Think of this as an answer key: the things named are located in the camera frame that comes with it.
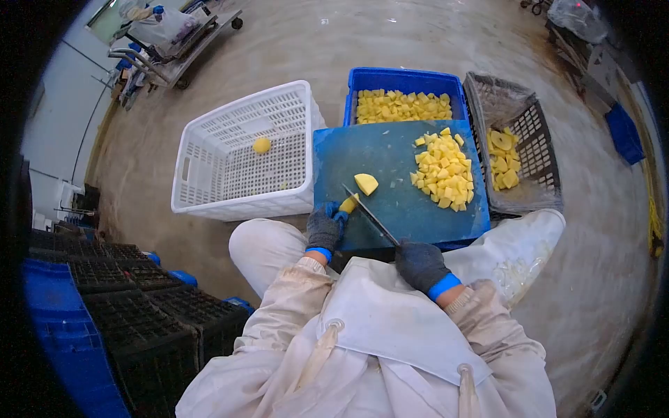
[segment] hand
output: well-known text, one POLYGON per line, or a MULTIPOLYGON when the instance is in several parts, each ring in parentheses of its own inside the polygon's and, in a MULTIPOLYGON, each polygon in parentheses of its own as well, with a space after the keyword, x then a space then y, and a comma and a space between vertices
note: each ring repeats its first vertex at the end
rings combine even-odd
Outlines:
POLYGON ((306 232, 309 236, 306 250, 324 249, 328 262, 332 259, 332 253, 337 248, 337 244, 344 237, 344 226, 349 219, 349 214, 337 211, 338 208, 339 203, 337 202, 318 205, 306 222, 306 232))
POLYGON ((402 278, 433 301, 441 293, 461 285, 444 265, 441 250, 434 245, 403 239, 395 250, 395 263, 402 278))

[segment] plastic liner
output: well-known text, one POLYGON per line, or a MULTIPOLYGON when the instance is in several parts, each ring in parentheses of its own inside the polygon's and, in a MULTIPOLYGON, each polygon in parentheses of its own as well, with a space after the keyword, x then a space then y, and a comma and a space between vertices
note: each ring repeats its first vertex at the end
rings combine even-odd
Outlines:
POLYGON ((548 9, 548 18, 589 43, 601 43, 608 34, 604 24, 582 0, 555 0, 548 9))

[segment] metal cart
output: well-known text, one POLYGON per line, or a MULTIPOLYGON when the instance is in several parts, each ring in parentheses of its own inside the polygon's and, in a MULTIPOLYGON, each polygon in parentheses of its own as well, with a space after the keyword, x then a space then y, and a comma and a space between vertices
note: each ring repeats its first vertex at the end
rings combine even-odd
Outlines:
POLYGON ((181 78, 183 73, 228 25, 233 29, 242 27, 243 21, 239 18, 241 14, 241 10, 222 15, 207 16, 202 13, 200 26, 183 41, 174 45, 165 55, 157 56, 155 51, 150 53, 153 60, 158 61, 155 63, 151 63, 131 48, 111 48, 107 56, 110 58, 126 58, 138 70, 150 76, 149 80, 152 84, 167 88, 185 89, 188 87, 189 81, 181 78))

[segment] cutting board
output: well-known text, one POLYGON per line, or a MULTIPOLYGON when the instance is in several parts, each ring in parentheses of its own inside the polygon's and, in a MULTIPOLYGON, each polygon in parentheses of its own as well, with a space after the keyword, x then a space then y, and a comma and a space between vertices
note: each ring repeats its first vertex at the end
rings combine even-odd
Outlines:
MULTIPOLYGON (((341 202, 346 184, 398 240, 426 243, 475 239, 490 229, 488 200, 476 145, 465 120, 414 120, 352 125, 314 131, 314 204, 341 202), (411 185, 409 172, 418 169, 413 148, 419 136, 439 133, 446 127, 464 140, 462 152, 472 159, 474 198, 467 210, 441 209, 429 196, 411 185), (379 187, 370 196, 358 188, 353 176, 373 175, 379 187)), ((351 213, 340 249, 353 251, 392 247, 388 239, 358 210, 351 213)))

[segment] blue container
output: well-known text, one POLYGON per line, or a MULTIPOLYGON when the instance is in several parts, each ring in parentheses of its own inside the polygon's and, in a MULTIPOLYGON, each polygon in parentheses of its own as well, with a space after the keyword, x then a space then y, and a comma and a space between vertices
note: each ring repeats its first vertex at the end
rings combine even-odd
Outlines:
POLYGON ((242 308, 248 311, 249 315, 252 315, 256 311, 249 302, 246 302, 244 299, 239 299, 236 296, 228 299, 223 299, 223 302, 228 302, 233 305, 241 306, 242 308))
POLYGON ((636 130, 634 121, 627 114, 620 103, 613 105, 605 115, 606 122, 611 130, 613 145, 625 161, 634 165, 644 159, 644 150, 641 147, 639 132, 636 130))
POLYGON ((177 279, 181 280, 182 282, 189 284, 193 286, 194 288, 197 287, 197 279, 195 276, 192 276, 183 270, 169 270, 169 273, 176 277, 177 279))
POLYGON ((356 67, 349 73, 349 95, 346 96, 343 126, 356 124, 358 91, 379 88, 400 90, 404 94, 423 92, 439 96, 446 93, 451 99, 452 118, 469 121, 462 83, 453 74, 402 68, 356 67))
POLYGON ((23 280, 35 334, 77 406, 88 417, 130 417, 67 264, 26 260, 23 280))

